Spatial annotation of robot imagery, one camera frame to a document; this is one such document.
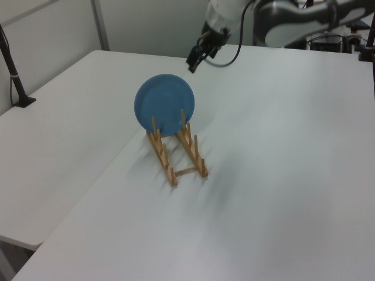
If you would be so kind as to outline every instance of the black stand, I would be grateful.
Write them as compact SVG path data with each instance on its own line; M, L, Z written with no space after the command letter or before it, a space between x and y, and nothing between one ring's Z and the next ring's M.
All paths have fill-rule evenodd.
M358 58L360 61L368 61L368 62L373 61L373 57L375 53L375 49L373 46L374 39L375 39L375 15L373 18L373 23L371 24L370 34L367 40L367 44L361 45L361 53L359 54L359 58Z
M18 72L17 72L16 66L14 65L11 52L9 50L9 46L5 39L4 31L2 30L1 25L0 25L0 49L1 49L2 55L4 56L5 63L8 66L8 70L9 70L9 73L11 74L14 86L16 87L17 92L18 92L19 99L18 99L18 102L14 106L23 107L23 108L27 107L28 105L35 102L36 99L28 97L28 95L26 95L25 93L25 90L23 89L23 85L18 76Z

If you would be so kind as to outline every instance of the blue plate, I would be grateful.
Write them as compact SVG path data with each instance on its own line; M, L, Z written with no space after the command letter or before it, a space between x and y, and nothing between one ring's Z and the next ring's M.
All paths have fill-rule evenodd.
M168 136L182 129L181 109L185 122L194 112L194 94L188 83L172 74L154 76L139 88L134 101L138 122L148 132L154 132L152 117L161 135Z

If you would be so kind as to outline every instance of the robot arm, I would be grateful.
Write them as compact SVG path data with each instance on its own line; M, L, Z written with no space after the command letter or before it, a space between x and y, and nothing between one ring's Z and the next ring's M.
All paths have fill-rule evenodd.
M241 24L245 8L255 0L210 0L206 22L187 63L194 73L208 56L214 58ZM363 18L375 11L374 0L326 0L299 9L295 0L260 0L254 9L254 37L269 47L288 43Z

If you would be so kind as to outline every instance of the wire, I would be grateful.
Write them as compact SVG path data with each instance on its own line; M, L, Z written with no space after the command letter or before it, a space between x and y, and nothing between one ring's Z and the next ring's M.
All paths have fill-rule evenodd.
M215 67L226 67L226 66L229 66L231 65L232 63L235 62L235 60L238 58L238 55L240 54L241 52L241 47L242 47L242 39L243 39L243 35L244 35L244 21L245 21L245 14L246 14L246 10L247 8L253 4L256 0L252 0L250 1L244 8L244 11L242 12L242 17L241 17L241 28L240 28L240 42L238 43L238 49L237 49L237 53L236 55L234 56L234 58L226 63L226 64L216 64L216 63L213 63L212 61L209 61L209 60L204 60L206 63L208 63L209 65L211 66L215 66Z
M330 38L330 37L340 37L341 39L344 38L344 36L341 36L341 35L323 35L323 36L318 36L318 37L315 37L315 38L312 38L312 39L308 40L307 44L310 46L309 43L311 43L313 41L316 41L316 40L319 40L319 39L324 39L324 38Z
M12 97L12 76L11 76L11 90L10 90L10 96L11 96L11 104L12 104L12 107L14 107L14 103L13 103L13 97Z

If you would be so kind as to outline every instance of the white tabletop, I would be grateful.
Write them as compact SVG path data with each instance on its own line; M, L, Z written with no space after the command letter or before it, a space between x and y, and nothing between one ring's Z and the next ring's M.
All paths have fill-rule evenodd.
M14 280L372 280L372 64L244 47L183 78L208 179L172 189L139 129Z
M139 128L134 97L185 60L92 52L0 117L0 240L36 249Z

